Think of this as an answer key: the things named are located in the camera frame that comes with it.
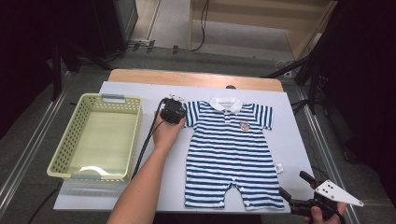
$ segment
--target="light green basket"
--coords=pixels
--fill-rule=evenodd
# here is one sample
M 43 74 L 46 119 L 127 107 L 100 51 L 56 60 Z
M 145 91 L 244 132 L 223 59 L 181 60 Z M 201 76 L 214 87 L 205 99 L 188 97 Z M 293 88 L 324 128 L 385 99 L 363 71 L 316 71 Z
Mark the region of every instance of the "light green basket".
M 64 179 L 130 180 L 141 116 L 140 97 L 83 94 L 47 174 Z

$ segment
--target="striped baby romper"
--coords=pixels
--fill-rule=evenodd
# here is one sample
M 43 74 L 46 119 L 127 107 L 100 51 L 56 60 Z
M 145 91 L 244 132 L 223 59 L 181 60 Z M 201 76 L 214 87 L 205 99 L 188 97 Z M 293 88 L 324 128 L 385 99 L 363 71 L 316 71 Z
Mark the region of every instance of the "striped baby romper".
M 273 108 L 243 104 L 234 97 L 187 102 L 186 127 L 194 134 L 186 163 L 185 206 L 224 208 L 235 187 L 247 210 L 284 209 L 276 168 L 263 135 Z

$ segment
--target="romper sleeve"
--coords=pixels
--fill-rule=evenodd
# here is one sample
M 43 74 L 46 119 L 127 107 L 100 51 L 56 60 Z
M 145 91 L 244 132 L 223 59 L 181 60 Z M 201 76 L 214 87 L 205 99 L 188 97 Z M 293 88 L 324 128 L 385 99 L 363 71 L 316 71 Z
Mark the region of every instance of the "romper sleeve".
M 255 115 L 257 121 L 260 125 L 267 130 L 272 130 L 273 128 L 273 115 L 274 109 L 268 105 L 256 105 Z
M 184 109 L 186 109 L 186 123 L 184 127 L 193 127 L 196 125 L 199 114 L 200 114 L 200 102 L 192 101 L 183 104 Z

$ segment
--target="human arm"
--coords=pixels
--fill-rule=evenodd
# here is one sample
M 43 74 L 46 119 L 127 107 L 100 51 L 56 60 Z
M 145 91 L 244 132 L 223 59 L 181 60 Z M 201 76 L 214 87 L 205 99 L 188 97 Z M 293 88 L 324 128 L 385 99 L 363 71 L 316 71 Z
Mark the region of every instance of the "human arm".
M 346 203 L 338 203 L 337 204 L 337 210 L 341 216 L 344 214 L 346 209 L 347 209 Z M 339 216 L 337 216 L 337 215 L 333 215 L 332 217 L 329 218 L 329 220 L 324 221 L 322 212 L 321 212 L 320 208 L 317 206 L 313 206 L 311 208 L 311 216 L 313 219 L 313 222 L 312 222 L 313 224 L 340 224 L 341 223 L 341 220 L 340 220 Z M 309 222 L 310 220 L 311 220 L 310 217 L 304 218 L 305 222 Z
M 152 223 L 160 194 L 163 167 L 185 119 L 178 125 L 162 122 L 154 127 L 154 150 L 117 200 L 107 223 Z

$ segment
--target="embroidered patch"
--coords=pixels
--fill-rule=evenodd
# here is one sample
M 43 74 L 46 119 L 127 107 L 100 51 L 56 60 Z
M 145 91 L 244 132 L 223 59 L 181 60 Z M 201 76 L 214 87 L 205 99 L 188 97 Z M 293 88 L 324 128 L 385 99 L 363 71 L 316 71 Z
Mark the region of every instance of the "embroidered patch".
M 243 131 L 248 131 L 248 130 L 250 129 L 250 124 L 248 124 L 248 121 L 247 121 L 247 120 L 242 119 L 242 120 L 239 122 L 239 127 L 241 127 L 241 129 L 242 129 Z

